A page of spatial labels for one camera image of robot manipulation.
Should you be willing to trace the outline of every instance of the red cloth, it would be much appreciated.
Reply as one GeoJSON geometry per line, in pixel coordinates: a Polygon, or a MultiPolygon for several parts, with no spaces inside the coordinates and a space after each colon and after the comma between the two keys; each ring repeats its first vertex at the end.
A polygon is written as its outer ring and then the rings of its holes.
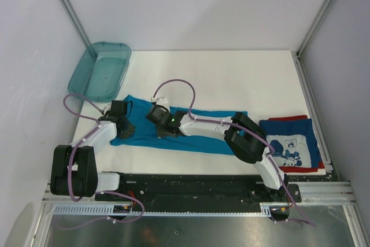
{"type": "Polygon", "coordinates": [[[280,118],[269,118],[269,121],[297,121],[308,119],[307,115],[291,116],[291,117],[280,117],[280,118]]]}
{"type": "MultiPolygon", "coordinates": [[[[308,119],[307,115],[298,115],[291,117],[278,117],[278,118],[269,118],[269,121],[297,121],[308,119]]],[[[321,161],[318,168],[302,168],[302,167],[279,167],[285,173],[313,173],[317,172],[319,169],[325,169],[324,163],[321,161]]]]}

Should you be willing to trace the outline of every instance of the blue plastic tray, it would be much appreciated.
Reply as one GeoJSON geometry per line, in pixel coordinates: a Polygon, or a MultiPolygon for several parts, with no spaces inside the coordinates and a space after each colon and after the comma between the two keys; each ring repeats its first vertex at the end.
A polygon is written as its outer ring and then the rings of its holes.
{"type": "Polygon", "coordinates": [[[122,43],[99,42],[83,54],[68,84],[70,93],[94,102],[110,102],[121,89],[131,49],[122,43]]]}

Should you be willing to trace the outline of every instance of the blue cloth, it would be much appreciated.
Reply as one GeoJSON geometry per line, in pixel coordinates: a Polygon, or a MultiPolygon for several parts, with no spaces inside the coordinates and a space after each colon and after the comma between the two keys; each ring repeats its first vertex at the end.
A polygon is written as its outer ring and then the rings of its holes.
{"type": "Polygon", "coordinates": [[[282,160],[278,166],[318,168],[322,161],[313,133],[312,119],[296,121],[261,120],[260,127],[266,132],[267,141],[274,147],[273,155],[282,160]]]}
{"type": "MultiPolygon", "coordinates": [[[[157,138],[155,125],[145,118],[150,108],[153,106],[149,101],[134,98],[129,95],[125,101],[132,101],[133,106],[130,114],[130,104],[128,104],[128,120],[136,127],[134,134],[128,139],[115,138],[110,143],[114,146],[118,145],[132,145],[145,146],[159,149],[169,150],[185,150],[188,152],[202,152],[202,153],[218,153],[218,154],[232,154],[231,149],[225,141],[214,138],[201,136],[179,136],[157,138]]],[[[170,107],[173,114],[177,110],[185,110],[187,108],[170,107]]],[[[229,117],[234,116],[235,111],[202,111],[193,109],[192,112],[201,116],[210,117],[229,117]]]]}

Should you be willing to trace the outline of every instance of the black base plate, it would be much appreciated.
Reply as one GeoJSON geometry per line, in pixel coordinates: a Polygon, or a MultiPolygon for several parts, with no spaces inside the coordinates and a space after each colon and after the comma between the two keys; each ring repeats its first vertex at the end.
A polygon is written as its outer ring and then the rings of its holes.
{"type": "MultiPolygon", "coordinates": [[[[260,203],[253,197],[266,190],[257,175],[120,175],[118,191],[124,194],[132,191],[150,212],[261,212],[260,203]]],[[[301,202],[298,185],[289,184],[288,189],[295,201],[301,202]]],[[[122,200],[108,194],[96,195],[95,199],[122,200]]],[[[280,202],[287,202],[287,198],[282,197],[280,202]]],[[[136,205],[134,210],[140,211],[140,206],[136,205]]]]}

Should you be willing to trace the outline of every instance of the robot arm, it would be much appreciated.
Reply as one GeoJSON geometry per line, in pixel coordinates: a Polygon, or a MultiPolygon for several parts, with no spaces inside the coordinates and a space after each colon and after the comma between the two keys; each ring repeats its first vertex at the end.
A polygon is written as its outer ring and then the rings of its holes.
{"type": "Polygon", "coordinates": [[[120,175],[114,172],[98,172],[95,155],[115,137],[126,139],[135,127],[127,120],[127,102],[112,101],[110,107],[99,118],[99,125],[70,145],[59,145],[54,149],[51,169],[50,191],[54,195],[68,195],[68,164],[72,150],[76,147],[72,161],[72,189],[76,196],[91,197],[98,191],[116,190],[120,175]]]}
{"type": "Polygon", "coordinates": [[[284,172],[279,170],[277,173],[272,163],[267,159],[268,148],[255,137],[228,124],[237,124],[265,138],[263,130],[245,114],[237,112],[234,117],[226,118],[193,115],[194,121],[186,111],[176,111],[175,114],[171,114],[168,101],[165,98],[158,98],[146,117],[156,125],[159,138],[197,135],[226,141],[237,158],[253,164],[266,187],[280,189],[279,175],[284,180],[284,172]]]}

